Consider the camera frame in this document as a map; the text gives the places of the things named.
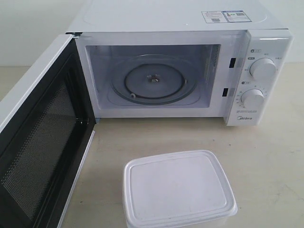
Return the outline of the white plastic lidded container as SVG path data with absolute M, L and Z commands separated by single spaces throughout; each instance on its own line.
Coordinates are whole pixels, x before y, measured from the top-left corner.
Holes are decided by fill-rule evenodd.
M 220 162 L 207 150 L 131 160 L 122 188 L 129 228 L 219 228 L 238 210 Z

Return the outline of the white microwave door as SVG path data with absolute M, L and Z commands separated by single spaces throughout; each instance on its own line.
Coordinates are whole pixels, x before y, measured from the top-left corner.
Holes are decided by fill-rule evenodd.
M 61 226 L 95 116 L 76 39 L 58 36 L 0 103 L 0 225 Z

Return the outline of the glass microwave turntable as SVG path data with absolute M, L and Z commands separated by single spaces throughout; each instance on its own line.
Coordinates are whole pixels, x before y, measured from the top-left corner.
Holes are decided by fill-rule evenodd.
M 147 54 L 113 67 L 111 86 L 123 99 L 140 105 L 177 102 L 197 86 L 198 71 L 189 61 L 168 55 Z

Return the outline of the white microwave oven body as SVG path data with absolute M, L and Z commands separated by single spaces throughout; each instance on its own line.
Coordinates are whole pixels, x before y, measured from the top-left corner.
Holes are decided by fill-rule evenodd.
M 202 11 L 242 10 L 251 22 L 206 23 Z M 290 30 L 257 0 L 90 0 L 70 24 L 94 115 L 101 118 L 220 117 L 228 126 L 260 123 L 292 44 Z M 198 71 L 196 88 L 165 105 L 135 104 L 111 86 L 114 66 L 132 57 L 168 55 Z M 270 58 L 272 77 L 256 80 L 251 65 Z M 241 96 L 264 95 L 254 110 Z

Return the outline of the lower white control knob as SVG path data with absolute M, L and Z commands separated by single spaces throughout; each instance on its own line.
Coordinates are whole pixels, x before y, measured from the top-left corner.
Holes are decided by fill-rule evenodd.
M 250 89 L 241 96 L 241 102 L 245 108 L 258 109 L 264 103 L 264 95 L 258 89 Z

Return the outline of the white control knob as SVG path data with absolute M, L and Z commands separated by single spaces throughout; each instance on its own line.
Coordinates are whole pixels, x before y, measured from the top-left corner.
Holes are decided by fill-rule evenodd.
M 250 89 L 241 96 L 241 102 L 245 108 L 258 109 L 264 103 L 264 95 L 258 89 Z
M 276 66 L 270 58 L 261 58 L 251 65 L 249 71 L 254 79 L 260 80 L 274 76 L 276 74 Z

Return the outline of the upper white control knob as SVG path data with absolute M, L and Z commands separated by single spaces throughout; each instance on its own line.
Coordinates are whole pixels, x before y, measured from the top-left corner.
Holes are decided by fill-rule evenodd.
M 254 79 L 260 80 L 274 76 L 276 74 L 276 66 L 270 58 L 261 58 L 251 65 L 249 71 Z

